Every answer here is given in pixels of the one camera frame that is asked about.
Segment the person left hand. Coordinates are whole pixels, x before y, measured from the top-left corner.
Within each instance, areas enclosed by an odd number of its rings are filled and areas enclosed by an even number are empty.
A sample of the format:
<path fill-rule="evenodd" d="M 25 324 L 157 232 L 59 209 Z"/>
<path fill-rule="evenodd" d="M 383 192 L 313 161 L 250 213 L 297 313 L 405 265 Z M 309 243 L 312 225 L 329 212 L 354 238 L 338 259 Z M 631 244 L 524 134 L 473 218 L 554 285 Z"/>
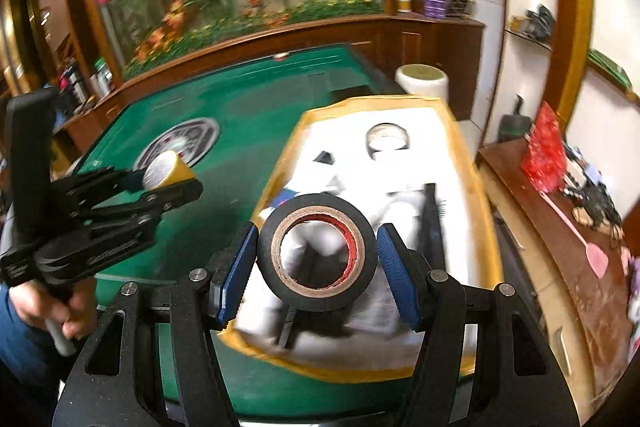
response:
<path fill-rule="evenodd" d="M 67 339 L 90 335 L 98 324 L 96 280 L 93 277 L 74 285 L 72 297 L 62 301 L 52 297 L 37 282 L 27 282 L 9 289 L 9 298 L 18 317 L 29 326 L 46 328 L 52 320 L 61 326 Z"/>

